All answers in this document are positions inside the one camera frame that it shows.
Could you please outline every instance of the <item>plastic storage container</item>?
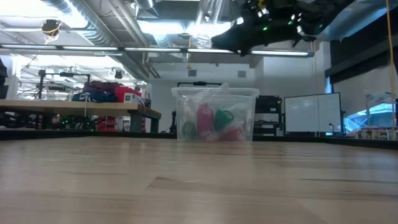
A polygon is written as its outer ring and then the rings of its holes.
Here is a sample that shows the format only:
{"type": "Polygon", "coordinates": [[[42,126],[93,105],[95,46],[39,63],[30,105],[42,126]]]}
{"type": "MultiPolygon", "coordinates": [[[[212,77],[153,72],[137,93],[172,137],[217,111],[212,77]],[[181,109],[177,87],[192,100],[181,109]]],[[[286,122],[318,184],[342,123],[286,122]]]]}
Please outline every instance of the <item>plastic storage container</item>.
{"type": "Polygon", "coordinates": [[[173,88],[179,141],[251,142],[258,89],[173,88]]]}

